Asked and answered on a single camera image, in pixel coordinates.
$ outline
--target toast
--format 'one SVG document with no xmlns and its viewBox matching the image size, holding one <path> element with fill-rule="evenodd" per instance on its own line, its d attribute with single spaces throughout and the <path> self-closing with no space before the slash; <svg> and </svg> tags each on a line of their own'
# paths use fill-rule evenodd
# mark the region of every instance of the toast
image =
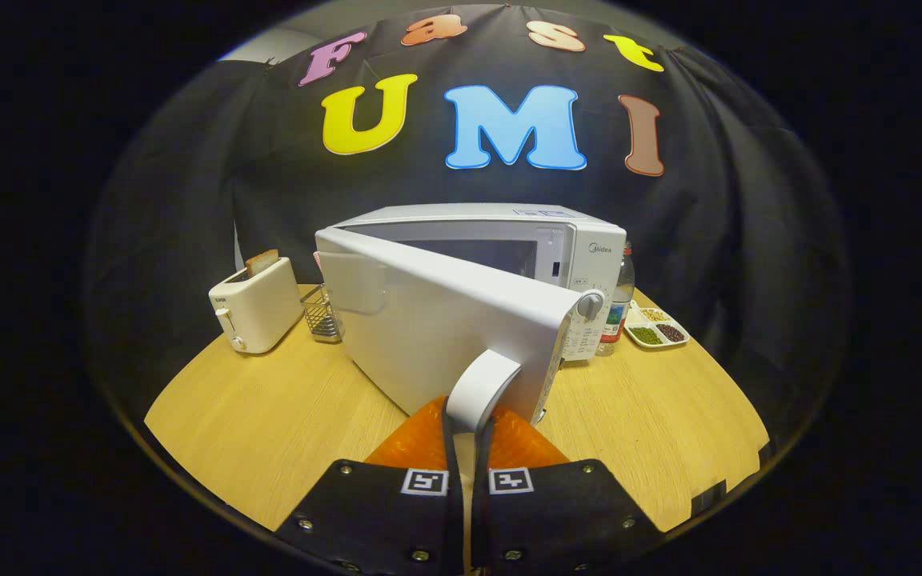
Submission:
<svg viewBox="0 0 922 576">
<path fill-rule="evenodd" d="M 267 267 L 274 265 L 278 259 L 279 251 L 275 248 L 266 250 L 255 258 L 249 258 L 248 262 L 244 262 L 248 267 L 248 278 L 253 278 L 256 274 L 263 272 Z"/>
</svg>

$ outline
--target white sectioned dish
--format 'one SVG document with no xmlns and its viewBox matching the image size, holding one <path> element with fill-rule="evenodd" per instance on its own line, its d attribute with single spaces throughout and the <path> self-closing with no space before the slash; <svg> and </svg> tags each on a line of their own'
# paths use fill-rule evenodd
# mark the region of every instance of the white sectioned dish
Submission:
<svg viewBox="0 0 922 576">
<path fill-rule="evenodd" d="M 655 313 L 663 314 L 663 316 L 668 318 L 668 320 L 652 321 L 650 318 L 644 316 L 643 310 L 650 310 L 655 311 Z M 685 336 L 685 339 L 681 340 L 681 342 L 671 342 L 670 338 L 668 338 L 665 334 L 663 334 L 663 332 L 656 328 L 656 325 L 659 324 L 667 324 L 673 328 L 676 328 Z M 643 342 L 643 340 L 640 340 L 635 334 L 632 333 L 632 328 L 648 328 L 652 330 L 652 332 L 656 334 L 656 338 L 658 338 L 661 343 L 647 344 Z M 671 318 L 671 315 L 667 314 L 666 311 L 660 309 L 640 309 L 638 306 L 635 309 L 628 311 L 628 318 L 625 320 L 625 332 L 631 336 L 632 340 L 634 340 L 638 346 L 642 346 L 644 349 L 667 349 L 667 347 L 682 346 L 682 344 L 687 343 L 688 340 L 692 339 L 692 336 L 688 335 L 688 331 L 685 330 L 684 327 L 682 327 L 680 324 L 678 324 L 674 318 Z"/>
</svg>

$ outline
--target black cloth backdrop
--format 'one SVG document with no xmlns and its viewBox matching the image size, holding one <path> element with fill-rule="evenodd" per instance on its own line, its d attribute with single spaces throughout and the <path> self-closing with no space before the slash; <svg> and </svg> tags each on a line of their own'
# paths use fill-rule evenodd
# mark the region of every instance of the black cloth backdrop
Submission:
<svg viewBox="0 0 922 576">
<path fill-rule="evenodd" d="M 468 30 L 405 47 L 413 22 L 457 14 Z M 535 44 L 526 22 L 570 26 L 586 44 Z M 778 114 L 714 59 L 549 10 L 463 5 L 365 30 L 336 71 L 299 87 L 310 52 L 277 66 L 216 62 L 144 128 L 118 162 L 87 259 L 90 360 L 138 422 L 166 383 L 219 336 L 207 291 L 245 258 L 278 248 L 301 283 L 321 281 L 315 231 L 387 205 L 560 204 L 617 223 L 638 287 L 678 318 L 742 386 L 775 448 L 826 390 L 849 339 L 852 278 L 838 209 L 815 160 Z M 623 58 L 604 34 L 651 48 L 663 73 Z M 323 147 L 325 96 L 352 86 L 355 129 L 379 121 L 380 79 L 416 74 L 402 130 L 352 156 Z M 454 170 L 454 105 L 443 92 L 489 86 L 512 110 L 539 85 L 578 92 L 578 171 L 505 165 Z M 665 174 L 633 174 L 618 96 L 654 103 Z"/>
</svg>

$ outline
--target water bottle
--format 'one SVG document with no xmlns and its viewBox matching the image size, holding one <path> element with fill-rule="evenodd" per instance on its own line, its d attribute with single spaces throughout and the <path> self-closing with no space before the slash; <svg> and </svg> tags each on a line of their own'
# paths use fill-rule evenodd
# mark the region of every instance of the water bottle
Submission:
<svg viewBox="0 0 922 576">
<path fill-rule="evenodd" d="M 625 242 L 625 253 L 621 258 L 621 272 L 618 273 L 618 285 L 611 298 L 611 311 L 607 314 L 607 324 L 599 337 L 596 356 L 614 354 L 614 344 L 621 339 L 621 330 L 625 327 L 628 307 L 635 293 L 635 267 L 632 266 L 632 244 Z"/>
</svg>

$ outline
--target white toaster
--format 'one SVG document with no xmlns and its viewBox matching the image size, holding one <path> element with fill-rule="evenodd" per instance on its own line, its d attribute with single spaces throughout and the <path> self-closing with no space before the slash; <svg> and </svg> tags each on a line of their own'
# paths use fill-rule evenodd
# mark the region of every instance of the white toaster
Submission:
<svg viewBox="0 0 922 576">
<path fill-rule="evenodd" d="M 240 270 L 208 295 L 226 339 L 247 354 L 270 350 L 304 313 L 289 258 L 251 278 L 247 269 Z"/>
</svg>

